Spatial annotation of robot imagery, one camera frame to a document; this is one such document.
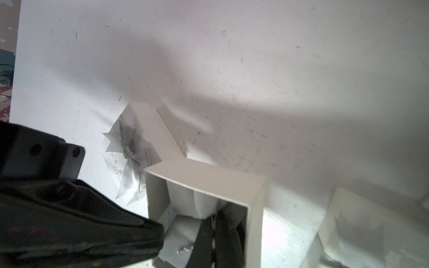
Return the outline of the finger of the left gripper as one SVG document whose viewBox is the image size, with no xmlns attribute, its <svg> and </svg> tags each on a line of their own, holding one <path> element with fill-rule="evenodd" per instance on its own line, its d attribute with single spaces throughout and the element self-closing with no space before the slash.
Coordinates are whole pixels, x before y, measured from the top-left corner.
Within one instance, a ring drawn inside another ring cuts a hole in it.
<svg viewBox="0 0 429 268">
<path fill-rule="evenodd" d="M 164 227 L 77 179 L 1 184 L 3 268 L 121 268 L 157 257 Z"/>
</svg>

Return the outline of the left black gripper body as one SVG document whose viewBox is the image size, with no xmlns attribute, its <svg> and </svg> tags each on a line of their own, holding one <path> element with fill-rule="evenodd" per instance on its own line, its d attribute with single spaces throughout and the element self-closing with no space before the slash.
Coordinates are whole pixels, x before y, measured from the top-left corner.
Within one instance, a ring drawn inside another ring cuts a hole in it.
<svg viewBox="0 0 429 268">
<path fill-rule="evenodd" d="M 76 179 L 85 154 L 58 136 L 1 122 L 1 180 Z"/>
</svg>

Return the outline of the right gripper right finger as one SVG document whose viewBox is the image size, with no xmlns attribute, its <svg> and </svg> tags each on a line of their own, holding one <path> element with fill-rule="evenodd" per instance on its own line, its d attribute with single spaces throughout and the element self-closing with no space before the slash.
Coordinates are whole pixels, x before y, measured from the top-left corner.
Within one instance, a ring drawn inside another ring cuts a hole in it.
<svg viewBox="0 0 429 268">
<path fill-rule="evenodd" d="M 244 268 L 244 252 L 235 228 L 230 230 L 225 214 L 214 217 L 213 263 L 216 268 Z"/>
</svg>

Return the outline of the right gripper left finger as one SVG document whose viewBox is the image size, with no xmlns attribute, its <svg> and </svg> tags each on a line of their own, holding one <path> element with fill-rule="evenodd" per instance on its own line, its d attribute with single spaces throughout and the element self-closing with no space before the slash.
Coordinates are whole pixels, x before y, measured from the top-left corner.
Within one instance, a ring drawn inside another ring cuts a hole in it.
<svg viewBox="0 0 429 268">
<path fill-rule="evenodd" d="M 203 220 L 186 268 L 211 268 L 213 252 L 212 218 Z"/>
</svg>

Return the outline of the white jewelry box base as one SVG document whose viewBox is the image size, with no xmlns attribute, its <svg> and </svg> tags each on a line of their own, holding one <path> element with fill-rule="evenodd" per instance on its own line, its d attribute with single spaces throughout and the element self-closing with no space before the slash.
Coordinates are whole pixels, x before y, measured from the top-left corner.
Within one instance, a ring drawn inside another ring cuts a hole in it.
<svg viewBox="0 0 429 268">
<path fill-rule="evenodd" d="M 303 268 L 426 268 L 429 228 L 344 188 L 335 189 Z"/>
</svg>

